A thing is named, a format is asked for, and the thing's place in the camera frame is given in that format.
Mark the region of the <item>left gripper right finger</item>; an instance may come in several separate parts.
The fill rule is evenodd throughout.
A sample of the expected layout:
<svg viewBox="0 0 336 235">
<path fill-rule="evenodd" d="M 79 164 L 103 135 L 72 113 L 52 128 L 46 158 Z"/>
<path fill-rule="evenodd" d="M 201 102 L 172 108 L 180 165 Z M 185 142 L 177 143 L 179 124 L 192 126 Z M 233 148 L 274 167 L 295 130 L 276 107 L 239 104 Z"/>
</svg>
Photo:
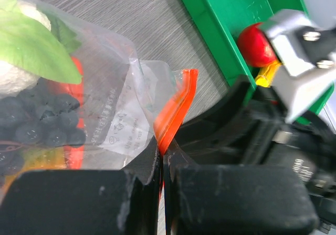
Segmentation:
<svg viewBox="0 0 336 235">
<path fill-rule="evenodd" d="M 199 165 L 176 142 L 163 164 L 167 234 L 310 234 L 318 226 L 291 169 Z"/>
</svg>

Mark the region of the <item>yellow fake pepper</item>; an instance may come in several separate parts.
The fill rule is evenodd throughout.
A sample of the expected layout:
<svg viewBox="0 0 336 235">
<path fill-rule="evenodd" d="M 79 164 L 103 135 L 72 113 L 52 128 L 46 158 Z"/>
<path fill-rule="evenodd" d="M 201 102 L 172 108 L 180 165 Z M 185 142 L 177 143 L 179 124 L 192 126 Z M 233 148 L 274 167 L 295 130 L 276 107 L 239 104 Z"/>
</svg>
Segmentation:
<svg viewBox="0 0 336 235">
<path fill-rule="evenodd" d="M 255 78 L 256 85 L 261 87 L 270 87 L 274 76 L 281 65 L 281 62 L 275 60 L 267 66 L 262 67 Z"/>
</svg>

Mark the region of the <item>clear zip top bag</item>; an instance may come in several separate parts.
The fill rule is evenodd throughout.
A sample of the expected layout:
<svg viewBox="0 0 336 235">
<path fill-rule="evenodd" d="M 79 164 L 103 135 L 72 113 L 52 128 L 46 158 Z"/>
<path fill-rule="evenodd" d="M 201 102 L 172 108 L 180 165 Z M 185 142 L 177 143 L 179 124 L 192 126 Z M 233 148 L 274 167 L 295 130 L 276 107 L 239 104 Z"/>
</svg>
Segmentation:
<svg viewBox="0 0 336 235">
<path fill-rule="evenodd" d="M 86 142 L 80 169 L 118 169 L 150 139 L 165 151 L 194 99 L 197 69 L 172 71 L 162 61 L 138 59 L 127 38 L 37 0 L 45 14 L 62 20 L 80 47 L 71 59 L 82 75 Z"/>
</svg>

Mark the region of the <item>dark fake grapes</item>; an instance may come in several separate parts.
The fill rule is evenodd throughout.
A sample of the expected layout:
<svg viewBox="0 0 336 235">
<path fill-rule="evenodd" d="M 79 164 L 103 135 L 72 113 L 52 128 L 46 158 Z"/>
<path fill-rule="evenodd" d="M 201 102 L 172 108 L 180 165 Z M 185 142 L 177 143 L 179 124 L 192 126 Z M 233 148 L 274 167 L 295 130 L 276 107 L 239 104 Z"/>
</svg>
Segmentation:
<svg viewBox="0 0 336 235">
<path fill-rule="evenodd" d="M 83 85 L 41 78 L 32 89 L 1 99 L 1 185 L 17 175 L 4 170 L 14 156 L 30 148 L 63 147 L 66 169 L 80 169 L 86 134 L 80 114 Z"/>
</svg>

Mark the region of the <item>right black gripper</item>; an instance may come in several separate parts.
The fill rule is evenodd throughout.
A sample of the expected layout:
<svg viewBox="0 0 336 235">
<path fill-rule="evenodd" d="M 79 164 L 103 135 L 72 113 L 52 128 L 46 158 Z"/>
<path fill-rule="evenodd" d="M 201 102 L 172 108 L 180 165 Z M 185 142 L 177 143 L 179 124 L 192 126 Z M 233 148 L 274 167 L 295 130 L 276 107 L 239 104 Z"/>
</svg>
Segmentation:
<svg viewBox="0 0 336 235">
<path fill-rule="evenodd" d="M 288 111 L 273 89 L 249 89 L 239 76 L 213 107 L 184 123 L 175 153 L 188 163 L 243 166 L 243 232 L 328 234 L 335 228 L 335 134 L 310 111 L 307 125 L 285 123 Z"/>
</svg>

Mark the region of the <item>red fake tomato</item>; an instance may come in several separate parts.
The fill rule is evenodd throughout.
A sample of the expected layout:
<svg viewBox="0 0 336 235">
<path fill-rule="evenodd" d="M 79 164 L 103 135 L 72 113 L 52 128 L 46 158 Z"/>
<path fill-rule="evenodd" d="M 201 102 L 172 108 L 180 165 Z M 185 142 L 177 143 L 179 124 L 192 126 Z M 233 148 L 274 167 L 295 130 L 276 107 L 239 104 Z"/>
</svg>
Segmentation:
<svg viewBox="0 0 336 235">
<path fill-rule="evenodd" d="M 237 46 L 246 63 L 252 67 L 266 67 L 278 59 L 264 33 L 262 22 L 246 27 L 238 36 Z"/>
</svg>

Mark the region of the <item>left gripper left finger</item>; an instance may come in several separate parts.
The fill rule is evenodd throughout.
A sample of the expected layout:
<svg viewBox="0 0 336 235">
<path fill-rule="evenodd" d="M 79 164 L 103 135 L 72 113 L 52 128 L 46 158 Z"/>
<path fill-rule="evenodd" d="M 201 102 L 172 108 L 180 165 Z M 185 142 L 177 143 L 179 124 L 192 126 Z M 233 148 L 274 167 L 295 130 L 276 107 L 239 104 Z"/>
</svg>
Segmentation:
<svg viewBox="0 0 336 235">
<path fill-rule="evenodd" d="M 156 234 L 155 139 L 121 170 L 40 170 L 16 178 L 1 203 L 1 234 Z"/>
</svg>

